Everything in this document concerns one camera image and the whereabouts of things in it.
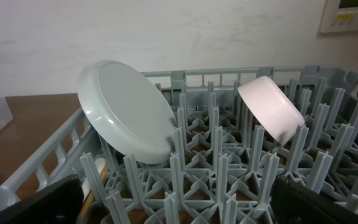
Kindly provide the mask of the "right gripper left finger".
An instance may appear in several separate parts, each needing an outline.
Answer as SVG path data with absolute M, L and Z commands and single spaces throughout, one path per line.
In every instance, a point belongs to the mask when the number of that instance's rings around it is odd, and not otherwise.
M 83 204 L 81 180 L 70 174 L 0 211 L 0 224 L 76 223 Z

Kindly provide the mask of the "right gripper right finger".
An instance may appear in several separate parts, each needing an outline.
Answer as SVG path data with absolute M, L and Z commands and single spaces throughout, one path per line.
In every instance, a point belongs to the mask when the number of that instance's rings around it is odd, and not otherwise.
M 358 214 L 284 175 L 274 180 L 270 196 L 278 224 L 358 224 Z

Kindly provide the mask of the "wooden chopstick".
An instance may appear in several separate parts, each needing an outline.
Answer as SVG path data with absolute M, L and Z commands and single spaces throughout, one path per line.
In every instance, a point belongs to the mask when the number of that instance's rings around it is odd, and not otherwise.
M 103 169 L 101 170 L 101 173 L 99 174 L 101 181 L 104 180 L 104 178 L 108 172 L 109 172 L 109 167 L 108 167 L 108 165 L 105 165 L 103 167 Z M 93 190 L 93 189 L 90 190 L 90 192 L 82 206 L 82 209 L 80 211 L 80 220 L 82 222 L 85 221 L 85 218 L 86 218 L 87 214 L 89 213 L 89 210 L 90 210 L 92 204 L 96 201 L 96 198 L 99 197 L 99 189 L 97 188 L 96 184 L 94 184 L 94 186 L 96 187 L 95 190 Z

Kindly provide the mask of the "pink bowl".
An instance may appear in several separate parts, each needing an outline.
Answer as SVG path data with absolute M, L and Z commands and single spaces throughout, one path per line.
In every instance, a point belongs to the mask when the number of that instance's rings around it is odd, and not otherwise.
M 305 120 L 275 82 L 261 76 L 237 88 L 248 109 L 279 144 L 286 144 Z

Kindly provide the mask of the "grey plate with food scraps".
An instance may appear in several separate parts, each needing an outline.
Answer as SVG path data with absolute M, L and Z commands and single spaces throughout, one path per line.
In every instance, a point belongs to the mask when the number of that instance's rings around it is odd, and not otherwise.
M 92 127 L 121 154 L 146 164 L 170 157 L 175 115 L 162 93 L 136 69 L 114 60 L 85 67 L 78 99 Z

